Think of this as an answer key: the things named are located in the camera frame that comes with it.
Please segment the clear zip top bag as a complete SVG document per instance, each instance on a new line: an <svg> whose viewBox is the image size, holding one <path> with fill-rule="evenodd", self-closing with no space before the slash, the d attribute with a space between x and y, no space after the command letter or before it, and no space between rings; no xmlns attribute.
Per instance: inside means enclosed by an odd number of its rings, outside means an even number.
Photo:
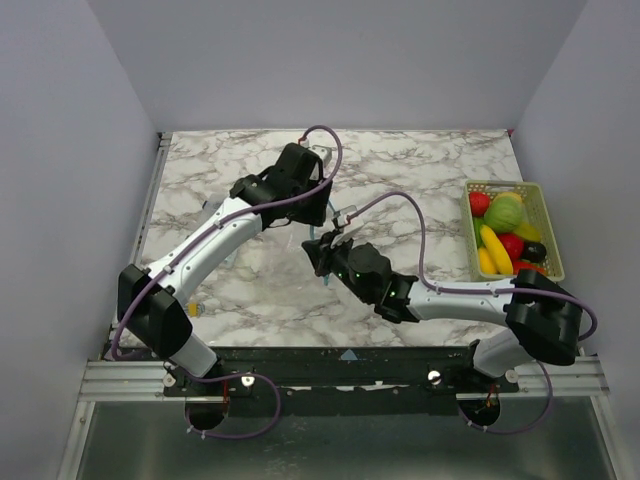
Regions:
<svg viewBox="0 0 640 480"><path fill-rule="evenodd" d="M325 285L314 275L301 243L308 229L269 229L236 249L210 277L207 311L250 323L346 321L366 316L366 306L336 278Z"/></svg>

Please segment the yellow toy banana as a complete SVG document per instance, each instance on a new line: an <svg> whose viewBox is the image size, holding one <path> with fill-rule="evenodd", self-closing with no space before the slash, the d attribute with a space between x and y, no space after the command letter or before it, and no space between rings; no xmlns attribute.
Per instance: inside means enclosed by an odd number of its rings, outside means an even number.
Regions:
<svg viewBox="0 0 640 480"><path fill-rule="evenodd" d="M483 225L480 228L480 235L498 273L501 275L512 275L513 265L511 258L496 233L489 226Z"/></svg>

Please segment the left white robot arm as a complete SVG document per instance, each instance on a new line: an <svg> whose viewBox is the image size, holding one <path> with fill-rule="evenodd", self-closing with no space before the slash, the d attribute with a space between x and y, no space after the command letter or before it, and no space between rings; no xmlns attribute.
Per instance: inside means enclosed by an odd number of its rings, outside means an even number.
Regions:
<svg viewBox="0 0 640 480"><path fill-rule="evenodd" d="M146 268L127 266L118 278L118 328L186 370L197 393L214 393L222 380L218 357L194 332L186 303L221 263L272 223L323 225L331 156L327 147L287 144L274 165L237 180L218 209L178 247Z"/></svg>

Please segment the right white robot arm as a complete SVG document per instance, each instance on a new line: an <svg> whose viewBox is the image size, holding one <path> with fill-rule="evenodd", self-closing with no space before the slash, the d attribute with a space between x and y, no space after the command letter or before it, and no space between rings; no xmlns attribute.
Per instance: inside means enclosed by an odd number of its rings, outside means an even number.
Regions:
<svg viewBox="0 0 640 480"><path fill-rule="evenodd" d="M362 303L392 323L439 319L498 325L501 332L475 341L460 379L480 392L508 370L530 361L569 366L577 356L583 309L542 274L526 270L513 279L425 285L393 270L372 244L307 240L302 248L318 277L334 275Z"/></svg>

